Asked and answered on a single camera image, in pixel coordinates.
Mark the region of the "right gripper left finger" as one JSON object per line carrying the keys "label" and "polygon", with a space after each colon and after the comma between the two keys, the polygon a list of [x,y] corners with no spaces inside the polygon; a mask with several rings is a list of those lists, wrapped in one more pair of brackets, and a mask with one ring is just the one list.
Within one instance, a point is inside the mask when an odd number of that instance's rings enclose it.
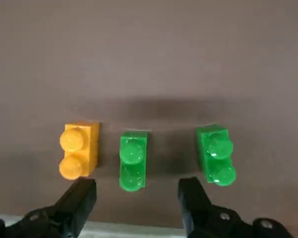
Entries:
{"label": "right gripper left finger", "polygon": [[0,219],[0,238],[76,238],[96,200],[96,181],[79,178],[54,205],[32,210],[10,226]]}

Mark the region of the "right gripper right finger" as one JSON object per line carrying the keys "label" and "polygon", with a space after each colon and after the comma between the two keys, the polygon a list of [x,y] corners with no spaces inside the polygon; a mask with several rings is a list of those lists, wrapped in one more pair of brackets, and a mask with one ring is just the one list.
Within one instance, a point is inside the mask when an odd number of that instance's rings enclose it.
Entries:
{"label": "right gripper right finger", "polygon": [[188,238],[291,238],[281,223],[269,218],[244,222],[234,210],[214,205],[197,177],[181,178],[178,201]]}

